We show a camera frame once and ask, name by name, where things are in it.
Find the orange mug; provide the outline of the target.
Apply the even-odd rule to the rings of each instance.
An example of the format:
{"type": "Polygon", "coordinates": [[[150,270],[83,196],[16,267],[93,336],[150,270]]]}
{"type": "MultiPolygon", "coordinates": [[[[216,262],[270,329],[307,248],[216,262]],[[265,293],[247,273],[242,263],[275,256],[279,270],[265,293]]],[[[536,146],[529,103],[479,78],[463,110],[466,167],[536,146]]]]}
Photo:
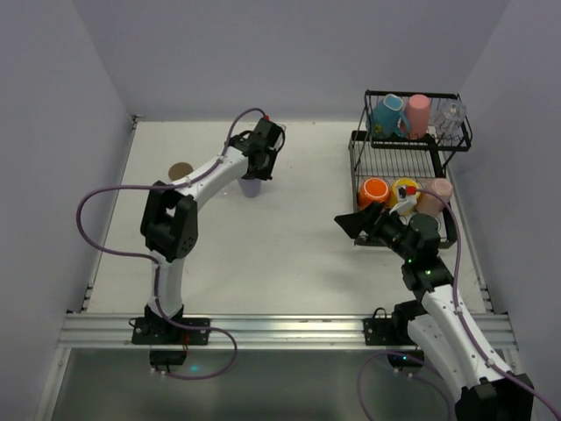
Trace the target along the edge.
{"type": "Polygon", "coordinates": [[[390,195],[388,183],[378,177],[364,180],[358,192],[358,207],[362,211],[371,203],[385,203],[390,195]]]}

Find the yellow mug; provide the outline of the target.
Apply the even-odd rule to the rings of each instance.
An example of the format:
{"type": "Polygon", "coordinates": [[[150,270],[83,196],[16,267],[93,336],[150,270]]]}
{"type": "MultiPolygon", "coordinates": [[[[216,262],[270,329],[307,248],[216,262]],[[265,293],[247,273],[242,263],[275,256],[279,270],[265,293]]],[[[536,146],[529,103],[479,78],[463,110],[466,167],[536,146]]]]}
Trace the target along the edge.
{"type": "Polygon", "coordinates": [[[387,207],[400,216],[407,216],[417,205],[421,187],[417,181],[410,178],[395,180],[390,189],[387,207]]]}

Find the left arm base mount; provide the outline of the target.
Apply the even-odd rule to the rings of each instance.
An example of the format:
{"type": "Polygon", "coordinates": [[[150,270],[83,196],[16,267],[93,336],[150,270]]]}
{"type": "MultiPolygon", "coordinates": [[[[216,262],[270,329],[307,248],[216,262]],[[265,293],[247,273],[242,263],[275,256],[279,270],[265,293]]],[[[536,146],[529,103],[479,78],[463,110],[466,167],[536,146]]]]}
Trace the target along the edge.
{"type": "Polygon", "coordinates": [[[169,324],[163,318],[134,318],[131,343],[133,345],[206,346],[209,342],[208,318],[182,318],[176,322],[190,326],[189,330],[169,324]]]}

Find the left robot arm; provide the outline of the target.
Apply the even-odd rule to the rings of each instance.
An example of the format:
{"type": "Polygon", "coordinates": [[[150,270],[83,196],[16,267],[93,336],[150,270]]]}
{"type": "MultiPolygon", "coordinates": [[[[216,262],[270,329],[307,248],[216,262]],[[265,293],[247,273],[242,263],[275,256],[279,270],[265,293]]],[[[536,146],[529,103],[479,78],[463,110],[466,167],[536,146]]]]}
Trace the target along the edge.
{"type": "Polygon", "coordinates": [[[282,126],[261,118],[253,129],[230,135],[224,150],[183,179],[151,189],[140,232],[153,258],[153,282],[144,319],[153,329],[169,331],[182,319],[182,271],[198,240],[198,212],[237,179],[268,181],[284,147],[282,126]]]}

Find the beige cup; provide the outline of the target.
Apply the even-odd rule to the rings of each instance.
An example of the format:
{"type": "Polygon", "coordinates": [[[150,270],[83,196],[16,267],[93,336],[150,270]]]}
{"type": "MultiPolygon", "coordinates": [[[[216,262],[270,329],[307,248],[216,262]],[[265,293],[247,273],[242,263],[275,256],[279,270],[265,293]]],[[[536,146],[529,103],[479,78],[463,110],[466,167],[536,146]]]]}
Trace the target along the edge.
{"type": "Polygon", "coordinates": [[[183,177],[190,175],[194,171],[191,164],[181,161],[173,164],[167,172],[168,178],[171,181],[180,180],[183,177]]]}

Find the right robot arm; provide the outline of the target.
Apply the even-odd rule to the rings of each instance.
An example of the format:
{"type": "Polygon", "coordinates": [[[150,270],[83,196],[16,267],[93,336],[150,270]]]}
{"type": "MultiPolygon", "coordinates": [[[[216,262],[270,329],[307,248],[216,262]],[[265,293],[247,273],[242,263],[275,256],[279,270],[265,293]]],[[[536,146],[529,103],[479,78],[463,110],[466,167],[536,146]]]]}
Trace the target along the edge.
{"type": "Polygon", "coordinates": [[[403,260],[401,273],[415,298],[394,308],[397,332],[421,347],[454,399],[458,420],[529,420],[533,385],[494,350],[466,308],[439,256],[438,222],[415,214],[407,223],[381,203],[335,222],[348,237],[367,234],[403,260]]]}

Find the lavender cup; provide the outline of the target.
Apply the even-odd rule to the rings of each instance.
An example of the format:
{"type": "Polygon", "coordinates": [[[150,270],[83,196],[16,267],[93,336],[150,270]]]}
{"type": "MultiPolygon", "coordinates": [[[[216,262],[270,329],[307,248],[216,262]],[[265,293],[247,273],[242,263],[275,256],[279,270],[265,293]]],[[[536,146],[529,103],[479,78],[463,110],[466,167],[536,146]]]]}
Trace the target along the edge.
{"type": "Polygon", "coordinates": [[[262,181],[260,179],[239,178],[238,184],[241,188],[242,194],[245,197],[254,198],[257,197],[261,192],[262,181]]]}

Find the pink ceramic mug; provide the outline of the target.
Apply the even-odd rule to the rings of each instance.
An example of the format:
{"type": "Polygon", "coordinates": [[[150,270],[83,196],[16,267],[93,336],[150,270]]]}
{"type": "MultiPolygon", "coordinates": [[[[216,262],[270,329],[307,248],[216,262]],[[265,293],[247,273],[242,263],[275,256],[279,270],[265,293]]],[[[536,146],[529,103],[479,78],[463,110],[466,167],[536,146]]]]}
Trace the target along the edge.
{"type": "Polygon", "coordinates": [[[453,193],[452,184],[445,178],[431,179],[423,188],[416,204],[418,213],[437,217],[444,205],[442,201],[448,203],[453,193]]]}

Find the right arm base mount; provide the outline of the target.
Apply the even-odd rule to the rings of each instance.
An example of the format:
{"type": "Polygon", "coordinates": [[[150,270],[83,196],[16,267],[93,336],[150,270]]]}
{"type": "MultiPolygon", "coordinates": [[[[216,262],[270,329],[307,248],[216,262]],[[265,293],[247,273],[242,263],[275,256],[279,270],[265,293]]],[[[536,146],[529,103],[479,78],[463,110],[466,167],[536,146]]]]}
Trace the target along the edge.
{"type": "Polygon", "coordinates": [[[374,310],[370,317],[362,319],[363,337],[367,346],[413,346],[414,342],[401,332],[392,315],[383,307],[374,310]]]}

